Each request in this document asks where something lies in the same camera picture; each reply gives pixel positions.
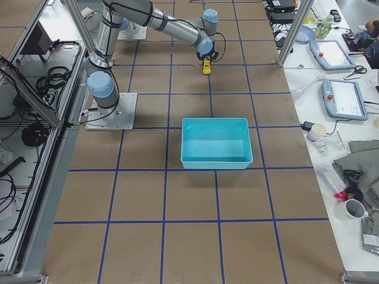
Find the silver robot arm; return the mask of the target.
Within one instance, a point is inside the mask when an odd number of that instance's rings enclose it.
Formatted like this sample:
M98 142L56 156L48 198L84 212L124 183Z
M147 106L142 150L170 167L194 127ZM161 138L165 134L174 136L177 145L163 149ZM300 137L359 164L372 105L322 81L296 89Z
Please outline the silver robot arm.
M198 18L181 20L155 7L152 1L103 1L103 5L95 48L85 63L86 84L100 119L117 117L122 112L120 91L111 70L119 38L143 39L146 27L151 27L195 47L199 60L214 61L219 55L214 39L218 13L214 9L204 10Z

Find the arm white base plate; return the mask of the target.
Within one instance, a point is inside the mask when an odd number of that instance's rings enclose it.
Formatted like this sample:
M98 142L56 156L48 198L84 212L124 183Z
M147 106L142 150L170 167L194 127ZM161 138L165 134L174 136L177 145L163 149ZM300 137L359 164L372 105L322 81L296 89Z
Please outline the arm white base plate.
M118 34L118 41L139 41L147 37L147 27L142 27L135 23L130 23L127 27L121 28Z
M115 110L113 110L114 108L98 108L95 99L93 99L91 107L97 110L89 113L85 128L88 131L132 130L136 105L136 92L121 92Z

